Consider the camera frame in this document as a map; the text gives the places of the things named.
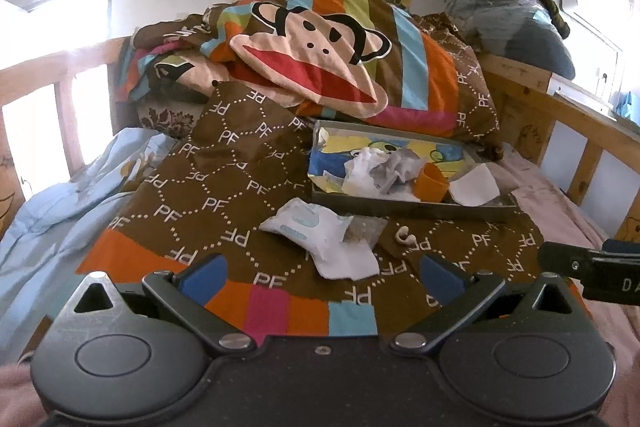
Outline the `white square cloth pad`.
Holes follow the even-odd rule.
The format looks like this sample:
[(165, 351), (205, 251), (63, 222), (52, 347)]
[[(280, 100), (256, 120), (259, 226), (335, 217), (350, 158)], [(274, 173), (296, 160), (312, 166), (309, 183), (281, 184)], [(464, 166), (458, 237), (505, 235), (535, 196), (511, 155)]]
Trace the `white square cloth pad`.
[(485, 164), (478, 164), (449, 183), (451, 198), (464, 207), (480, 207), (500, 196), (498, 184)]

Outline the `orange fabric cup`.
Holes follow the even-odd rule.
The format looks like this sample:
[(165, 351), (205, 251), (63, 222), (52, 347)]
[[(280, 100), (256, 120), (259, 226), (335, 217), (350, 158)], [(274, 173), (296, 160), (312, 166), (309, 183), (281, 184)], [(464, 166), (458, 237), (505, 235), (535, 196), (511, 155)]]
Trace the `orange fabric cup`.
[(413, 183), (413, 195), (421, 202), (441, 202), (448, 190), (448, 179), (430, 162), (422, 167)]

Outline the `grey cloth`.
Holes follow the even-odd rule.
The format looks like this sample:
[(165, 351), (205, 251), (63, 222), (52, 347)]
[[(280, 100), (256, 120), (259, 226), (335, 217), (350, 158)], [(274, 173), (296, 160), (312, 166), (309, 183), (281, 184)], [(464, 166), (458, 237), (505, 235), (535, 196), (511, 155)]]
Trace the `grey cloth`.
[(416, 179), (426, 160), (410, 148), (400, 148), (387, 155), (381, 165), (374, 167), (369, 176), (380, 195), (390, 195)]

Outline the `white printed baby cloth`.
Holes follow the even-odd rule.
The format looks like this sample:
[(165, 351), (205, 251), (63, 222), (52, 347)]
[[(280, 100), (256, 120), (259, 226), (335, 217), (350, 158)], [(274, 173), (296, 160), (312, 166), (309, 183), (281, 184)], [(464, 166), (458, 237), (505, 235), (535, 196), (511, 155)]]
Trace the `white printed baby cloth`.
[(369, 176), (370, 171), (381, 165), (389, 153), (378, 148), (363, 147), (355, 158), (345, 162), (346, 176), (342, 184), (342, 191), (349, 196), (377, 198), (383, 195)]

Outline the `pink bed sheet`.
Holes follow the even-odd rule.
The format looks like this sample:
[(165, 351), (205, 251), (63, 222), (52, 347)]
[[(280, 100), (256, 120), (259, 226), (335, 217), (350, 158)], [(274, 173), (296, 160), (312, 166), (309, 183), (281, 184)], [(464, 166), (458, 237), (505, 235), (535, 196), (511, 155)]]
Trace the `pink bed sheet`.
[[(533, 219), (544, 239), (580, 247), (602, 245), (602, 230), (512, 145), (503, 145), (503, 158), (499, 165), (515, 180), (513, 195), (521, 210)], [(614, 347), (620, 377), (638, 387), (639, 309), (593, 300), (588, 300), (586, 306), (599, 332)]]

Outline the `white tissue sheet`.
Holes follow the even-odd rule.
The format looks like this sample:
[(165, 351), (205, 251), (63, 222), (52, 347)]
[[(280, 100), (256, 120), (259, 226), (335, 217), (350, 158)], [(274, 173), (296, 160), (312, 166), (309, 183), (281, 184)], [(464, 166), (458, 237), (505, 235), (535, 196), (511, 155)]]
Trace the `white tissue sheet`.
[(361, 281), (380, 274), (378, 260), (366, 241), (338, 243), (311, 253), (318, 273), (327, 280)]

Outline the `brown patterned duvet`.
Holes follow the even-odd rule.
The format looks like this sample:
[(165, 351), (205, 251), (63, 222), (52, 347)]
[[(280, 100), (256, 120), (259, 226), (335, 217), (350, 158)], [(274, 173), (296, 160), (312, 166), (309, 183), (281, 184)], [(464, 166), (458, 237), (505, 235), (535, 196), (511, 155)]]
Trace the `brown patterned duvet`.
[[(276, 90), (232, 77), (226, 65), (201, 54), (204, 14), (146, 26), (134, 35), (136, 48), (170, 43), (220, 67), (224, 77), (189, 136), (119, 211), (81, 272), (103, 271), (116, 283), (136, 283), (150, 272), (180, 273), (220, 254), (228, 263), (227, 283), (206, 309), (256, 339), (401, 332), (439, 307), (420, 281), (426, 254), (466, 273), (488, 269), (514, 283), (538, 275), (542, 237), (524, 212), (498, 225), (390, 218), (373, 247), (380, 274), (361, 281), (324, 279), (303, 248), (260, 231), (290, 199), (310, 199), (311, 121), (352, 117), (331, 109), (300, 115)], [(431, 135), (478, 145), (484, 155), (499, 158), (496, 109), (473, 50), (446, 15), (409, 15), (444, 47), (456, 69), (454, 133)]]

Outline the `clear bag brown contents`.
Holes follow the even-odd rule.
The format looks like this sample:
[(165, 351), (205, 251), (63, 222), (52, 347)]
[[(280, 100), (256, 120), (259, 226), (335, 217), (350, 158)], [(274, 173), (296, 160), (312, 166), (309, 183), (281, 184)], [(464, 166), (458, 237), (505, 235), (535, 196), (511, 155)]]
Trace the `clear bag brown contents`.
[(387, 220), (378, 217), (354, 216), (348, 226), (344, 241), (346, 243), (366, 242), (373, 248), (386, 228)]

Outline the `wet wipes packet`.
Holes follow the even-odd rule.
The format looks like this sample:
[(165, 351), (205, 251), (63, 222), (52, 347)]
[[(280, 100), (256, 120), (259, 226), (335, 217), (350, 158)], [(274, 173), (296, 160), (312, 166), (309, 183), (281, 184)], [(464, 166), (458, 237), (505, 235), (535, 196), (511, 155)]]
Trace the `wet wipes packet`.
[(263, 232), (280, 234), (305, 251), (328, 260), (343, 243), (352, 217), (340, 216), (329, 208), (292, 198), (277, 213), (259, 225)]

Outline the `light blue blanket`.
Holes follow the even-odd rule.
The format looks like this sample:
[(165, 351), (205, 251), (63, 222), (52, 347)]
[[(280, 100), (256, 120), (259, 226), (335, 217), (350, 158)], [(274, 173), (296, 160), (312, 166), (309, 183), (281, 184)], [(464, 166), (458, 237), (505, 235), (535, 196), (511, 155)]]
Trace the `light blue blanket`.
[(18, 359), (81, 261), (177, 140), (126, 128), (65, 183), (32, 196), (1, 239), (1, 361)]

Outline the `grey tray with drawing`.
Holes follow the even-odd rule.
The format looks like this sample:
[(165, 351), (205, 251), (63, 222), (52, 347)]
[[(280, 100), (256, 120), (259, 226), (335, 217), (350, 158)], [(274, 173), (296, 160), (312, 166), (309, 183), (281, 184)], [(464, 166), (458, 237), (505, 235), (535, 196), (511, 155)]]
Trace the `grey tray with drawing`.
[(338, 213), (504, 221), (518, 204), (486, 161), (460, 142), (318, 120), (311, 198)]

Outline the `floral dark pillow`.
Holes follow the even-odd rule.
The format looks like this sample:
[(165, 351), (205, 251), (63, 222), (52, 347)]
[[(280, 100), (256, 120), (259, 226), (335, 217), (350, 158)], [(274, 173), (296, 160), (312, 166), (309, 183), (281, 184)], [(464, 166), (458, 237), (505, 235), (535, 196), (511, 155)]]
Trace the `floral dark pillow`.
[(177, 101), (142, 101), (137, 105), (137, 115), (142, 128), (183, 139), (195, 127), (203, 108), (200, 104)]

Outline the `grey plastic wrapped bundle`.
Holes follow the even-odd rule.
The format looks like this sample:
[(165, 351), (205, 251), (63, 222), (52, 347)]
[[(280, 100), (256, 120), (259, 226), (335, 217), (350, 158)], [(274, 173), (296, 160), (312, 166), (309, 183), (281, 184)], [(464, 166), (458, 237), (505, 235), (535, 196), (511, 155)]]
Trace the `grey plastic wrapped bundle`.
[(444, 0), (445, 12), (474, 50), (554, 72), (576, 70), (564, 38), (540, 0)]

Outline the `monkey face striped pillow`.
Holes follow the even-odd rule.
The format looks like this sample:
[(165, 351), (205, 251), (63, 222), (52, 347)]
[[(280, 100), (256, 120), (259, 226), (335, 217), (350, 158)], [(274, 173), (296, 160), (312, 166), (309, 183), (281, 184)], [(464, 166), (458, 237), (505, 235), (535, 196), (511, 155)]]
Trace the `monkey face striped pillow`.
[(450, 54), (384, 0), (243, 0), (203, 16), (201, 54), (272, 88), (300, 115), (331, 109), (411, 132), (454, 133)]

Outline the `wooden bed rail left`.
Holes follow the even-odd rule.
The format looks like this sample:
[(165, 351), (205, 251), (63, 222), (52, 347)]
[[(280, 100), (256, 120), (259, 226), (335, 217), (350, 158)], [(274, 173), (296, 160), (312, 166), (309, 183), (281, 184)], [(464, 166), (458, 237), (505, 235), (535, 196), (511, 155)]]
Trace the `wooden bed rail left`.
[(127, 39), (32, 58), (1, 71), (1, 230), (25, 202), (66, 182), (113, 134), (137, 124), (116, 100)]

